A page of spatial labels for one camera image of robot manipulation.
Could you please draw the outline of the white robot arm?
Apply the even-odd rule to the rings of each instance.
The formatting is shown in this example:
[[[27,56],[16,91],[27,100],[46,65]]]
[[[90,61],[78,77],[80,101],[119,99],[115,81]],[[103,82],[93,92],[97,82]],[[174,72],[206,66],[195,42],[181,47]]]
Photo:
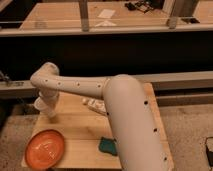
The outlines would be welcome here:
[[[126,74],[61,76],[58,67],[47,62],[32,74],[30,81],[39,89],[35,107],[49,116],[56,114],[60,92],[103,100],[122,171],[169,171],[148,97],[136,78]]]

